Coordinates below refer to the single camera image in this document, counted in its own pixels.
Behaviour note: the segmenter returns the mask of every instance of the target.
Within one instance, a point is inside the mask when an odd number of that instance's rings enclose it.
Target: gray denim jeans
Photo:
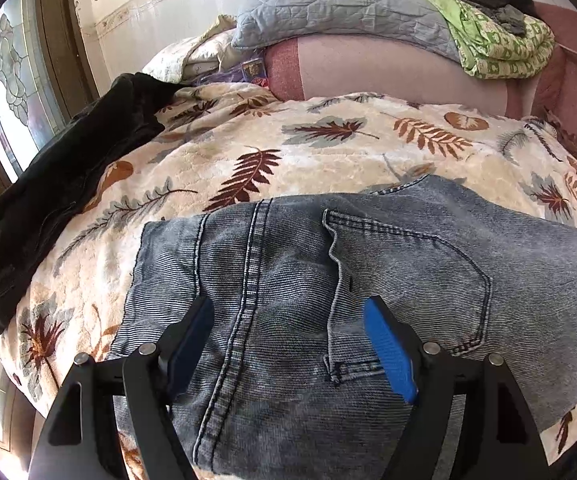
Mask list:
[[[200,294],[215,326],[174,425],[215,473],[381,476],[409,409],[364,332],[377,294],[422,340],[479,360],[501,353],[540,431],[577,403],[577,229],[438,176],[147,224],[107,358],[156,341]],[[457,447],[463,402],[453,408],[438,479]]]

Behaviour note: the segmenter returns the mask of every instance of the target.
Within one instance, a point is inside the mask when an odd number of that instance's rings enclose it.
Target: light green fabric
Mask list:
[[[532,16],[524,17],[526,35],[520,38],[462,0],[428,1],[446,18],[467,74],[482,79],[532,77],[553,53],[553,32]]]

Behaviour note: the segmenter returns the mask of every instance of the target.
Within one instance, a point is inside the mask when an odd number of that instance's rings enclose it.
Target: gray quilted blanket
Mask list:
[[[427,0],[244,0],[235,48],[257,48],[306,34],[373,34],[459,62],[446,20]]]

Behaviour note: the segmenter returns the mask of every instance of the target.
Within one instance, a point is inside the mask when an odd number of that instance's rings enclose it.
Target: blue gripper pad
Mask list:
[[[412,362],[370,298],[364,303],[364,327],[394,393],[412,404],[417,397]]]

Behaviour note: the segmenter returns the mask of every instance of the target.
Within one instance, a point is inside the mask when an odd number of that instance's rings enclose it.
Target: beige fleece blanket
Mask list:
[[[107,168],[0,336],[6,371],[44,415],[73,356],[102,360],[110,348],[148,221],[436,173],[577,227],[577,161],[547,125],[367,93],[284,103],[250,84],[180,90],[158,118],[166,130]],[[553,462],[577,440],[577,406],[542,440]],[[145,478],[134,441],[121,442],[131,475]]]

